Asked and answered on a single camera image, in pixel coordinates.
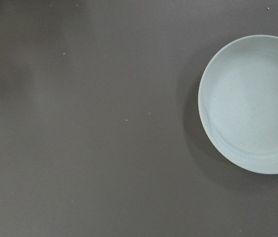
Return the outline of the white round plate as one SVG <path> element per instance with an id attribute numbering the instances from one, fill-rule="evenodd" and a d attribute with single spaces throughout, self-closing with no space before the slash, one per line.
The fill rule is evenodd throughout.
<path id="1" fill-rule="evenodd" d="M 202 74 L 198 109 L 228 161 L 278 174 L 278 37 L 251 35 L 221 48 Z"/>

